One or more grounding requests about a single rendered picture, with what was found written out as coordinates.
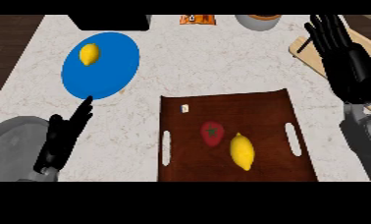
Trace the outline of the brown wooden tray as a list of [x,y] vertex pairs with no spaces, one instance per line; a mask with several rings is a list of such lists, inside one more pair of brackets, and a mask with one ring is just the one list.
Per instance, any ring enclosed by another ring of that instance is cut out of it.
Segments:
[[[220,143],[207,146],[200,135],[204,122],[225,129]],[[157,164],[157,180],[313,182],[317,177],[309,154],[291,151],[285,126],[298,128],[288,90],[161,97],[158,133],[169,136],[169,162]],[[250,140],[254,159],[248,171],[232,162],[231,140]]]

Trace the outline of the orange snack packet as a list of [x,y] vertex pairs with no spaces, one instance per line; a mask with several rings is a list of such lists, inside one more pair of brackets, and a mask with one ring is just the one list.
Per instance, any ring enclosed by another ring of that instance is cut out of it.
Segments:
[[213,15],[182,15],[179,17],[180,25],[214,25],[216,19]]

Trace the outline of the grey pot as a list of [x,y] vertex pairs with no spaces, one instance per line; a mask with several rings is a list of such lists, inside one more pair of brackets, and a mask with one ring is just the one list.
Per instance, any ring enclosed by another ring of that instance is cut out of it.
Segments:
[[279,15],[235,15],[238,23],[254,31],[266,31],[275,27]]

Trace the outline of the blue round plate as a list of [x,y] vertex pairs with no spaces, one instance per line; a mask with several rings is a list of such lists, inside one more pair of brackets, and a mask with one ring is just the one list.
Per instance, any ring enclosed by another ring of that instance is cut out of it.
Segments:
[[[85,66],[79,50],[94,43],[99,57]],[[130,82],[139,67],[139,48],[133,40],[119,32],[99,32],[86,37],[72,48],[60,69],[60,81],[66,91],[77,98],[101,99],[113,95]]]

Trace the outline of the large yellow lemon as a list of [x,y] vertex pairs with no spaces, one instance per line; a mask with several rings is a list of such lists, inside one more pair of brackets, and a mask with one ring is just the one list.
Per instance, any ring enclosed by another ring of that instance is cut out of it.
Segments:
[[254,149],[250,140],[241,133],[236,133],[231,139],[231,160],[244,171],[248,171],[253,159]]

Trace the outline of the red tomato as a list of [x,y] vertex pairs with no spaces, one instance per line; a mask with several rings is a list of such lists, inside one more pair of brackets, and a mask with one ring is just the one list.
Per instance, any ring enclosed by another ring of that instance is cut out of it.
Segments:
[[203,123],[200,128],[200,135],[207,146],[216,146],[220,143],[223,134],[225,129],[217,122],[207,121]]

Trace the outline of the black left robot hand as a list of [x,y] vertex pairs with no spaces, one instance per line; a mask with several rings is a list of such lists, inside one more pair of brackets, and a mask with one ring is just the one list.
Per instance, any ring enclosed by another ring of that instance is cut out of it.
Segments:
[[76,140],[92,116],[92,96],[88,96],[67,120],[58,114],[48,118],[45,143],[33,165],[33,170],[42,174],[48,168],[58,171],[69,159]]

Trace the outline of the black appliance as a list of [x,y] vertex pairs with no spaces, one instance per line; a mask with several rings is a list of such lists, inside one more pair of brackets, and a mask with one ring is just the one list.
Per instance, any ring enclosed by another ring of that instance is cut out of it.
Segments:
[[69,15],[80,30],[148,30],[150,15]]

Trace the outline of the small yellow lemon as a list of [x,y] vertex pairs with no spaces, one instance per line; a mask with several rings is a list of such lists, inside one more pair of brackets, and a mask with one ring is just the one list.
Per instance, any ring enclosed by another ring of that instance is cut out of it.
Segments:
[[85,66],[94,64],[99,58],[99,49],[94,43],[88,43],[80,47],[79,50],[79,61]]

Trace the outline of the pale wooden tiered shelf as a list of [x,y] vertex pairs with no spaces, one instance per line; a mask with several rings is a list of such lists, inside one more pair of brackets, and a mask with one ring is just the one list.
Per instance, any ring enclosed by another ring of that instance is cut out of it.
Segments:
[[[367,39],[360,33],[357,33],[351,28],[347,28],[347,33],[350,39],[354,43],[359,43],[371,55],[371,39]],[[316,48],[311,43],[309,43],[303,50],[298,48],[303,46],[306,42],[306,38],[298,36],[292,43],[289,44],[288,51],[291,55],[311,68],[311,70],[325,77],[325,68],[322,64],[322,58],[316,51]]]

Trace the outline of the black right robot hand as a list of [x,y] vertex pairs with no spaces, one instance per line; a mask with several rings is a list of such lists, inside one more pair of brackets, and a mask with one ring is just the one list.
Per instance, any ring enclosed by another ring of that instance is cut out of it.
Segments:
[[344,103],[371,103],[371,55],[353,42],[337,15],[310,15],[304,23],[322,58],[331,91]]

